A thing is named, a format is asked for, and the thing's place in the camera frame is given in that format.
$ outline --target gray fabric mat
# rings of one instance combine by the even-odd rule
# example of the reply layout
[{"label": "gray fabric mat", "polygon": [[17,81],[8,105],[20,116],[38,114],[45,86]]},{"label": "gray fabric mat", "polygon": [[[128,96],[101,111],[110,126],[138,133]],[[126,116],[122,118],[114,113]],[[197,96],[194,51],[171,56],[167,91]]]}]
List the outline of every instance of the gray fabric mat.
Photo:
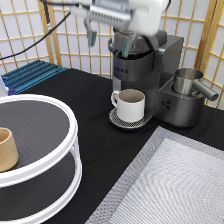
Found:
[{"label": "gray fabric mat", "polygon": [[98,206],[96,211],[87,220],[87,224],[109,223],[112,215],[165,138],[224,160],[224,152],[158,127],[114,187],[107,194],[105,199]]},{"label": "gray fabric mat", "polygon": [[65,193],[74,175],[74,158],[68,153],[37,177],[0,188],[0,222],[25,218],[47,208]]},{"label": "gray fabric mat", "polygon": [[165,139],[110,224],[223,223],[224,161]]},{"label": "gray fabric mat", "polygon": [[19,153],[19,161],[12,170],[45,157],[68,134],[68,116],[50,103],[15,101],[3,103],[0,108],[0,127],[12,131]]}]

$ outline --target beige mug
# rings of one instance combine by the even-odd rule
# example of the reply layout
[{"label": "beige mug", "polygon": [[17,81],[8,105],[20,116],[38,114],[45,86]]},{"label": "beige mug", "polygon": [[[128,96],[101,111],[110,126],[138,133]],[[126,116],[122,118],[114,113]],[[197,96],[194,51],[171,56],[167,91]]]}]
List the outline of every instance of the beige mug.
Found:
[{"label": "beige mug", "polygon": [[145,95],[138,90],[114,91],[111,101],[117,108],[117,116],[122,121],[133,123],[140,121],[144,117]]},{"label": "beige mug", "polygon": [[0,128],[0,172],[11,169],[18,161],[19,155],[12,132]]}]

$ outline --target black coffee machine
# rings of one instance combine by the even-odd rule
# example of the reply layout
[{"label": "black coffee machine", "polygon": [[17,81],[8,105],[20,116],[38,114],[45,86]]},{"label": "black coffee machine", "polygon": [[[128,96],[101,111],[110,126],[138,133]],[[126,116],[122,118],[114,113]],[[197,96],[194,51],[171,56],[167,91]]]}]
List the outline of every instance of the black coffee machine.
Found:
[{"label": "black coffee machine", "polygon": [[[130,31],[117,30],[108,41],[108,48],[113,53],[113,90],[140,90],[146,97],[146,114],[168,124],[176,127],[197,124],[205,96],[193,88],[192,94],[188,95],[173,89],[184,39],[167,35],[166,31],[158,31],[155,47],[153,41],[139,35],[132,44],[128,57],[123,58],[124,42],[133,35]],[[211,100],[217,99],[216,96],[213,95]]]}]

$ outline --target cable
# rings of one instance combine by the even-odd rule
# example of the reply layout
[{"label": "cable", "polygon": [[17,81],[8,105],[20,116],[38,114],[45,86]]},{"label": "cable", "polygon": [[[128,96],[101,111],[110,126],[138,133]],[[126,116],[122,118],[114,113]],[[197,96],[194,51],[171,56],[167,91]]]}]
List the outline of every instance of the cable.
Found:
[{"label": "cable", "polygon": [[76,7],[82,7],[84,9],[90,9],[89,5],[83,5],[82,3],[60,3],[60,2],[48,2],[46,0],[39,0],[40,2],[46,3],[48,5],[58,5],[58,6],[76,6]]},{"label": "cable", "polygon": [[166,10],[168,10],[168,8],[170,7],[170,4],[171,4],[171,0],[169,0],[169,3],[167,5],[167,7],[166,7]]},{"label": "cable", "polygon": [[2,60],[5,60],[7,58],[11,58],[11,57],[15,57],[15,56],[18,56],[20,54],[23,54],[24,52],[28,51],[29,49],[31,49],[32,47],[34,47],[35,45],[39,44],[41,41],[43,41],[47,36],[49,36],[55,29],[57,29],[69,16],[70,16],[70,12],[61,20],[61,22],[59,22],[53,29],[51,29],[47,34],[45,34],[40,40],[38,40],[36,43],[34,43],[33,45],[29,46],[28,48],[26,48],[25,50],[19,52],[19,53],[16,53],[16,54],[13,54],[13,55],[10,55],[10,56],[6,56],[4,58],[0,58],[0,61]]}]

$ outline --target black tabletop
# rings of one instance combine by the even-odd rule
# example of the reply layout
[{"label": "black tabletop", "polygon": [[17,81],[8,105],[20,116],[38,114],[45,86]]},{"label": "black tabletop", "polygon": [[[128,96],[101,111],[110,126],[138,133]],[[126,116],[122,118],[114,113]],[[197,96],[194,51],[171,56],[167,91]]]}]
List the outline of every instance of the black tabletop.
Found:
[{"label": "black tabletop", "polygon": [[125,132],[109,121],[109,79],[70,69],[24,93],[63,101],[73,110],[79,125],[82,181],[70,203],[47,224],[85,223],[158,126],[224,150],[221,110],[204,107],[199,124],[193,128],[178,129],[153,120],[136,132]]}]

